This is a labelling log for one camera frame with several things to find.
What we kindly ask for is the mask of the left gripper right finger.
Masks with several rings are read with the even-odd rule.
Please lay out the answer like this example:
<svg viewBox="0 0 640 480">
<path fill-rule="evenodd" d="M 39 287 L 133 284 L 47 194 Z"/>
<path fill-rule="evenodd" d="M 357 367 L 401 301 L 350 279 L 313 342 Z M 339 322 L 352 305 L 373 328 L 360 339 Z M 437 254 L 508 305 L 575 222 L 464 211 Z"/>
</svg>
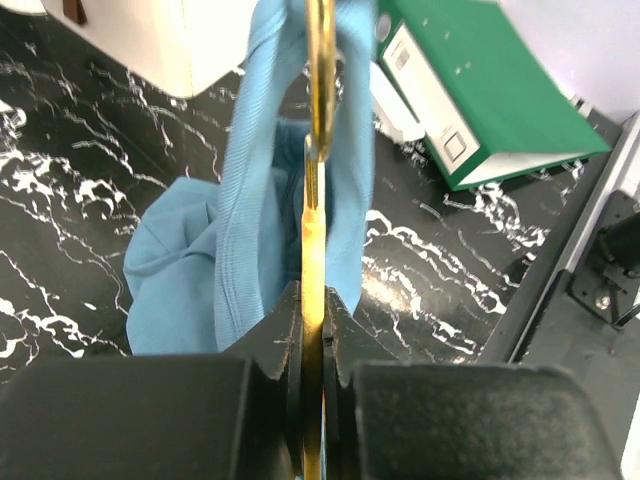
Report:
<svg viewBox="0 0 640 480">
<path fill-rule="evenodd" d="M 400 362 L 334 290 L 323 330 L 328 479 L 617 479 L 586 393 L 513 365 Z"/>
</svg>

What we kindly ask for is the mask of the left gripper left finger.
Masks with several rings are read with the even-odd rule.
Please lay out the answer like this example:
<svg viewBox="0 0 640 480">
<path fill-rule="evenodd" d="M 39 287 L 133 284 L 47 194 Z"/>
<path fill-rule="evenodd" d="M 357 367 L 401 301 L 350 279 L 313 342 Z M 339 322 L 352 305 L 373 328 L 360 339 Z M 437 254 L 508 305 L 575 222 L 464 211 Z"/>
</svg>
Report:
<svg viewBox="0 0 640 480">
<path fill-rule="evenodd" d="M 1 390 L 5 479 L 292 479 L 300 286 L 219 354 L 53 359 Z"/>
</svg>

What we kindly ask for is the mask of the blue tank top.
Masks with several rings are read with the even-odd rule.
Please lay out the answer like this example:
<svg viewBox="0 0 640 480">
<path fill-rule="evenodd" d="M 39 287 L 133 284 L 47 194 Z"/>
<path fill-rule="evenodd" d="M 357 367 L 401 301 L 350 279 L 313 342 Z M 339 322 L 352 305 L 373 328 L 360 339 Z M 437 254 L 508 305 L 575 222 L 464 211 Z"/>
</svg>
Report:
<svg viewBox="0 0 640 480">
<path fill-rule="evenodd" d="M 361 297 L 366 215 L 373 198 L 370 62 L 375 4 L 336 6 L 343 93 L 327 162 L 326 281 L 346 307 Z M 305 7 L 261 1 L 251 22 L 222 180 L 178 178 L 142 216 L 125 254 L 136 355 L 220 352 L 275 306 L 300 276 L 304 139 L 279 116 L 307 60 Z"/>
</svg>

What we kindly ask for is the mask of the orange-yellow plastic hanger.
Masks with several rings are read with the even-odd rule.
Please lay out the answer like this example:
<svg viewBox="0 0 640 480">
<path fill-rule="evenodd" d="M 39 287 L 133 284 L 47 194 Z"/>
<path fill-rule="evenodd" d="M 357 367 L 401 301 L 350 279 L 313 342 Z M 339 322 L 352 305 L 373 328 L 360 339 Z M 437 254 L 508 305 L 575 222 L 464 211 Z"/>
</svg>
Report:
<svg viewBox="0 0 640 480">
<path fill-rule="evenodd" d="M 303 476 L 322 477 L 323 342 L 326 273 L 325 165 L 335 119 L 336 12 L 331 0 L 306 3 L 311 129 L 305 138 L 301 218 Z"/>
</svg>

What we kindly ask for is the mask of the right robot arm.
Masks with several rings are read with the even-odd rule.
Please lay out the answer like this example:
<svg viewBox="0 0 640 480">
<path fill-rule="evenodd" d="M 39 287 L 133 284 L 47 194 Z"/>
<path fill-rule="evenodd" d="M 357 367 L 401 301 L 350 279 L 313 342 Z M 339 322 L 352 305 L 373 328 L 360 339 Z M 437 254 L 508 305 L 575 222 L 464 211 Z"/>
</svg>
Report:
<svg viewBox="0 0 640 480">
<path fill-rule="evenodd" d="M 595 306 L 619 330 L 639 313 L 639 203 L 621 190 L 609 196 L 595 246 Z"/>
</svg>

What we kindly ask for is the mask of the white clothes rack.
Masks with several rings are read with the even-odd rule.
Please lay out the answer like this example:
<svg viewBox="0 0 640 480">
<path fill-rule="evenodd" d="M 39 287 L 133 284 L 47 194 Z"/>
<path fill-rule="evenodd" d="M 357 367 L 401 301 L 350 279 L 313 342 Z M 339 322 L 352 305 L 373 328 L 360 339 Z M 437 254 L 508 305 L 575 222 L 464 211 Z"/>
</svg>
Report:
<svg viewBox="0 0 640 480">
<path fill-rule="evenodd" d="M 425 130 L 375 62 L 370 63 L 370 91 L 380 131 L 397 144 L 422 140 Z"/>
</svg>

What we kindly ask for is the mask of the green folder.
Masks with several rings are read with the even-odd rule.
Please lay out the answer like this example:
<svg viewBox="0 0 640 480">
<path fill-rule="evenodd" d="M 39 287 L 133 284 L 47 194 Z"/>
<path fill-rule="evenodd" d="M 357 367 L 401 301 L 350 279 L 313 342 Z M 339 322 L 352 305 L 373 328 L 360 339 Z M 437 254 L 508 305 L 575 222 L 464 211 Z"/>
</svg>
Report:
<svg viewBox="0 0 640 480">
<path fill-rule="evenodd" d="M 605 154 L 492 1 L 381 1 L 377 63 L 453 191 Z"/>
</svg>

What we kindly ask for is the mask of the white side cabinet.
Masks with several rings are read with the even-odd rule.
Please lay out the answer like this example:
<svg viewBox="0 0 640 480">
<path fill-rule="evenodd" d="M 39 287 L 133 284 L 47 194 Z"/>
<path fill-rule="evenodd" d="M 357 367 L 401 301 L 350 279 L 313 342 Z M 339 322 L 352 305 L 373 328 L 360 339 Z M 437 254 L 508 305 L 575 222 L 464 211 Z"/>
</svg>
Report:
<svg viewBox="0 0 640 480">
<path fill-rule="evenodd" d="M 173 97 L 192 98 L 244 60 L 256 0 L 44 1 L 46 12 Z"/>
</svg>

